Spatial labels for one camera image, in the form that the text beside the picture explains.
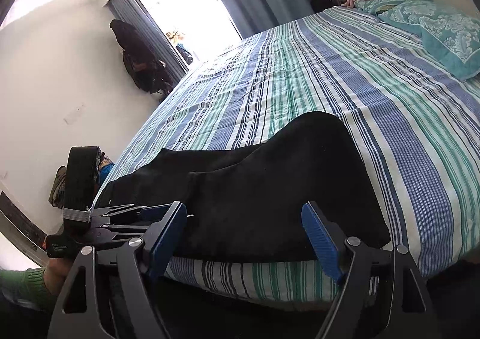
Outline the green sleeve left forearm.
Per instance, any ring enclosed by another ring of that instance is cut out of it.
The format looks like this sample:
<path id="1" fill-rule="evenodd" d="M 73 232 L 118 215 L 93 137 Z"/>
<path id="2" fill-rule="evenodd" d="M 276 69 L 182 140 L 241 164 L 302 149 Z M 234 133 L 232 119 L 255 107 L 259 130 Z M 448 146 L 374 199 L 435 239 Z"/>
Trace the green sleeve left forearm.
<path id="1" fill-rule="evenodd" d="M 50 309 L 56 297 L 46 287 L 44 272 L 45 268 L 1 270 L 1 310 L 12 310 L 14 307 Z"/>

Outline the left hand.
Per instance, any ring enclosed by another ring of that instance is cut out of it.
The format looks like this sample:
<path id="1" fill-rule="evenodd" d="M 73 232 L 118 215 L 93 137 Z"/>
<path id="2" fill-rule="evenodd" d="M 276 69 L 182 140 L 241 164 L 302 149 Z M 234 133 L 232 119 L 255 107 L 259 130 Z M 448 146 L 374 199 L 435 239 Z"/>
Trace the left hand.
<path id="1" fill-rule="evenodd" d="M 43 282 L 50 294 L 60 294 L 71 268 L 72 261 L 69 259 L 49 259 L 43 272 Z"/>

